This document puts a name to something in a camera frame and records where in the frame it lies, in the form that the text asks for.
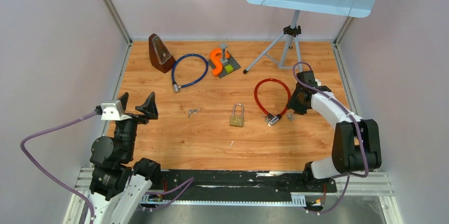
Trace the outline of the red lock silver keys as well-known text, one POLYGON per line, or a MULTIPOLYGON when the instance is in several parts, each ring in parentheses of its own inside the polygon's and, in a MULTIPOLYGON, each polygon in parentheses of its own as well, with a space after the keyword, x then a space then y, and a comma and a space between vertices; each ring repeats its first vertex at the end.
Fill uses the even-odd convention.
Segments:
POLYGON ((286 113, 285 116, 289 121, 293 121, 296 118, 293 113, 286 113))

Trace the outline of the red cable lock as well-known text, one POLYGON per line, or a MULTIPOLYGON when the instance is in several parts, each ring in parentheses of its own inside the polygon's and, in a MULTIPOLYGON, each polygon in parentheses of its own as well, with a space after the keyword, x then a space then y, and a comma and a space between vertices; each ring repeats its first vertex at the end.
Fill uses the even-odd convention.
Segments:
POLYGON ((276 123, 278 123, 284 115, 287 113, 288 107, 287 104, 289 103, 291 99, 292 93, 289 87, 286 83, 282 82, 279 79, 276 78, 266 78, 261 81, 259 81, 254 88, 254 99, 257 104, 257 106, 260 108, 260 110, 263 112, 264 116, 264 122, 267 124, 268 127, 274 126, 276 123), (263 100, 261 101, 259 99, 259 89, 264 85, 268 83, 278 84, 282 86, 283 90, 279 92, 279 88, 275 89, 268 89, 266 93, 263 93, 263 100), (286 97, 286 100, 284 100, 284 106, 283 109, 280 110, 277 105, 280 103, 280 98, 286 97))

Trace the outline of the brass padlock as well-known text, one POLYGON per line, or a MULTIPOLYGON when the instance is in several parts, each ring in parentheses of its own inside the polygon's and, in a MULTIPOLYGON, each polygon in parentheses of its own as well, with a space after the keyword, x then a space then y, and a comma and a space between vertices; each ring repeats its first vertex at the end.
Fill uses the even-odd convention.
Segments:
POLYGON ((236 103, 232 108, 229 125, 232 127, 244 126, 244 106, 241 103, 236 103), (237 107, 240 107, 240 114, 236 114, 237 107))

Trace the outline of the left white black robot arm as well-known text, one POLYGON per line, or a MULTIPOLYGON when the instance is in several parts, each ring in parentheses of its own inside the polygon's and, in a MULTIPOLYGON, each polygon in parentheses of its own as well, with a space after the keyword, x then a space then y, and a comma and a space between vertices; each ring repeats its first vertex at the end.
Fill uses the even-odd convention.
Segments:
POLYGON ((156 95, 151 92, 137 113, 127 113, 129 94, 97 106, 95 111, 103 121, 115 123, 113 136, 101 136, 91 146, 93 164, 89 185, 86 223, 128 223, 149 189, 161 185, 161 165, 142 158, 132 167, 138 125, 158 119, 156 95))

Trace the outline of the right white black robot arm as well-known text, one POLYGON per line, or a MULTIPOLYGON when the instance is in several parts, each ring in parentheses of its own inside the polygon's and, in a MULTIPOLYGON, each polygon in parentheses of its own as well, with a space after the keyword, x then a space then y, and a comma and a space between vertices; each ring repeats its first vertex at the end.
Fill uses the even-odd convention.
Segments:
POLYGON ((295 114, 318 112, 334 129, 331 154, 306 165, 303 186, 315 191, 324 178, 343 175, 367 177, 382 163, 379 126, 373 119, 363 119, 346 108, 327 86, 318 85, 313 71, 294 73, 297 80, 287 107, 295 114))

